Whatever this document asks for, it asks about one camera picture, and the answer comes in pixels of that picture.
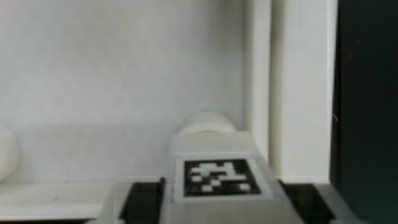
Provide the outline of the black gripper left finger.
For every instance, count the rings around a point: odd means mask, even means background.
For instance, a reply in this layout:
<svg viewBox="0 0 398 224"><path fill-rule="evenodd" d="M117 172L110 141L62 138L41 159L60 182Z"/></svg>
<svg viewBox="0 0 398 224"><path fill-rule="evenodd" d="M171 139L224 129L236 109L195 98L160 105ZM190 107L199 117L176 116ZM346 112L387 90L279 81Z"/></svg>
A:
<svg viewBox="0 0 398 224"><path fill-rule="evenodd" d="M162 224L165 179L119 183L99 216L87 224Z"/></svg>

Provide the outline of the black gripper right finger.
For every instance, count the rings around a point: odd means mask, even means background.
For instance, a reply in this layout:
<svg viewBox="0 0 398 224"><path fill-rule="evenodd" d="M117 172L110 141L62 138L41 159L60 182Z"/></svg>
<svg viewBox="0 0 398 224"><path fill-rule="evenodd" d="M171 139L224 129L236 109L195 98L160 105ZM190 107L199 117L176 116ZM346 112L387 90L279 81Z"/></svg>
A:
<svg viewBox="0 0 398 224"><path fill-rule="evenodd" d="M355 215L330 184L281 183L306 224L355 224Z"/></svg>

